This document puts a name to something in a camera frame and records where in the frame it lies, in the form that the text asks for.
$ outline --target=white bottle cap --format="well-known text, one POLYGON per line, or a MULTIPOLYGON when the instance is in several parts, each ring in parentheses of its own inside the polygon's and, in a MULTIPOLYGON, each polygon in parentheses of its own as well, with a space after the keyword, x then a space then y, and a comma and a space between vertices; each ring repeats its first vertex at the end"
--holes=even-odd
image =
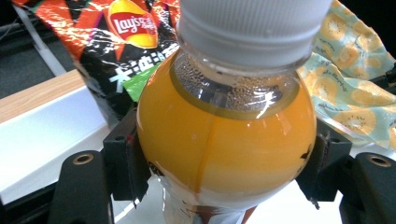
POLYGON ((332 0, 180 0, 183 44, 241 66, 279 67, 310 55, 332 0))

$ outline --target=orange juice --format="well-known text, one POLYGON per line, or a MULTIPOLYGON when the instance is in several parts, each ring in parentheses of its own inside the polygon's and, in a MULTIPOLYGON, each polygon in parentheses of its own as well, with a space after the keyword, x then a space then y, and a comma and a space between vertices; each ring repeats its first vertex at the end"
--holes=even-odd
POLYGON ((302 83, 294 100, 270 115, 197 106, 177 86, 174 59, 150 78, 137 111, 140 144, 168 188, 189 204, 245 209, 299 174, 316 136, 302 83))

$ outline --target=patterned cloth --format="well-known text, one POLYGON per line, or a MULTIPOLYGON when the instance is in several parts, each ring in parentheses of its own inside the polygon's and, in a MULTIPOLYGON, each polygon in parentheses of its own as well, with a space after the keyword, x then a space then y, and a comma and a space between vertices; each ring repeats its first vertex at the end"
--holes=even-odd
POLYGON ((318 117, 355 145, 396 150, 396 96, 368 81, 395 63, 375 31, 334 0, 313 50, 298 73, 318 117))

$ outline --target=red label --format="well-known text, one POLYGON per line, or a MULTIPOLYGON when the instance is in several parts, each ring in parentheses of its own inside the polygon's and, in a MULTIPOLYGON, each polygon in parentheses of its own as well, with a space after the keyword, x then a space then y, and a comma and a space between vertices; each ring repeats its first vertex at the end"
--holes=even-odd
POLYGON ((157 27, 148 13, 141 15, 131 12, 118 12, 110 15, 110 20, 116 32, 124 40, 127 40, 131 35, 157 34, 157 27))

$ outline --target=snack bag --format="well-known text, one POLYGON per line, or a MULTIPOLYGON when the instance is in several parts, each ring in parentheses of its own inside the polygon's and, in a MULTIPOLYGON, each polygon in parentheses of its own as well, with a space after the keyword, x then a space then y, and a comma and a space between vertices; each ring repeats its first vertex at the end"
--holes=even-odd
POLYGON ((134 102, 122 82, 178 48, 178 0, 13 0, 32 11, 63 42, 107 120, 134 102))

